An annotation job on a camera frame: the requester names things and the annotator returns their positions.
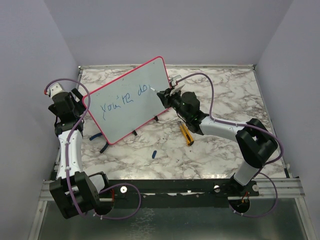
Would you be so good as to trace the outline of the yellow utility knife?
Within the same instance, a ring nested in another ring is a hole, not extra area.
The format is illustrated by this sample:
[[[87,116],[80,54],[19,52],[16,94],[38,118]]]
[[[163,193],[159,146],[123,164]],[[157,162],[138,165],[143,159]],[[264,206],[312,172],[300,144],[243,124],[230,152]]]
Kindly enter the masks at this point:
[[[182,123],[181,121],[178,122],[178,126],[180,128],[181,133],[183,134],[183,136],[186,139],[186,143],[188,146],[192,146],[194,143],[194,139],[192,138],[188,128],[186,127],[186,125],[184,123]]]

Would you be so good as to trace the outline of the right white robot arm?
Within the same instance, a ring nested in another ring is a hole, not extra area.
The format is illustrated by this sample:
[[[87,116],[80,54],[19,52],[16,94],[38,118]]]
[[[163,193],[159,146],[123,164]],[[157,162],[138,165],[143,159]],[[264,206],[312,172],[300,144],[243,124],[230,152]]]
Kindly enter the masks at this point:
[[[162,105],[172,108],[188,130],[198,135],[210,135],[234,141],[238,144],[244,162],[232,176],[229,189],[240,196],[248,189],[248,183],[267,163],[277,150],[279,143],[260,120],[252,118],[248,122],[226,121],[214,118],[200,110],[200,101],[194,92],[175,91],[168,88],[158,91]]]

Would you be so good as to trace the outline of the pink framed whiteboard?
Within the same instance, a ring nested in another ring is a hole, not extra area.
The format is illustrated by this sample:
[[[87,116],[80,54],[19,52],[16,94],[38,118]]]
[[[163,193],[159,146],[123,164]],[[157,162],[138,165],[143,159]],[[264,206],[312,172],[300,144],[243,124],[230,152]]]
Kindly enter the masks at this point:
[[[110,145],[162,114],[166,109],[150,88],[169,88],[164,58],[157,56],[86,94],[82,103]]]

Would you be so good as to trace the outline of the blue marker cap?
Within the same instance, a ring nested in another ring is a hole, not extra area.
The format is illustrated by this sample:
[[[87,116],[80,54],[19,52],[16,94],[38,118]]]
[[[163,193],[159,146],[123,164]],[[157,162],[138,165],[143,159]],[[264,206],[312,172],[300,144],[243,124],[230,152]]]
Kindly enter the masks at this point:
[[[154,151],[153,151],[153,153],[152,153],[152,156],[151,156],[151,157],[152,157],[152,159],[155,159],[156,154],[157,154],[157,151],[156,151],[156,150],[154,150]]]

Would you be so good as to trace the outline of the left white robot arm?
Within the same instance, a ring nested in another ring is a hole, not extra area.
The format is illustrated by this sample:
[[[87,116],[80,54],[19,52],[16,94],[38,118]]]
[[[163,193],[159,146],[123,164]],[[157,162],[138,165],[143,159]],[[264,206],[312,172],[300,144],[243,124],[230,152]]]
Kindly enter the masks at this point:
[[[76,89],[70,92],[59,84],[48,90],[53,103],[49,110],[55,115],[54,132],[60,143],[60,163],[55,181],[49,191],[65,219],[98,210],[100,197],[106,197],[111,190],[105,173],[87,175],[82,166],[82,141],[86,107],[82,94]]]

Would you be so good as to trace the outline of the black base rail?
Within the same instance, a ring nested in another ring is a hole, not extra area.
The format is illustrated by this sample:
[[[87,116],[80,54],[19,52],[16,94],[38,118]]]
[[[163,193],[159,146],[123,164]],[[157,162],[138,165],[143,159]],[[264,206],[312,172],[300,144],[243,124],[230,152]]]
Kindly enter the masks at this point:
[[[116,209],[140,208],[226,208],[229,197],[237,199],[243,196],[257,197],[254,190],[257,184],[250,181],[240,186],[231,179],[177,179],[177,180],[129,180],[127,191],[120,188],[122,180],[110,180],[109,186],[115,187],[115,199],[109,201],[112,191],[97,193],[92,187],[85,187],[75,197],[82,211],[92,209],[93,203],[98,209],[115,207]]]

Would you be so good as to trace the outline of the blue handled pliers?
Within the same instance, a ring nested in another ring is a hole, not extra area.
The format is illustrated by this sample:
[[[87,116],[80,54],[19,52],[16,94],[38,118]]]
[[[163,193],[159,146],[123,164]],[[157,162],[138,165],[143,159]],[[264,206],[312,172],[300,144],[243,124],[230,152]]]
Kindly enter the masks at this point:
[[[110,145],[101,132],[92,135],[89,140],[100,147],[100,154],[103,154]]]

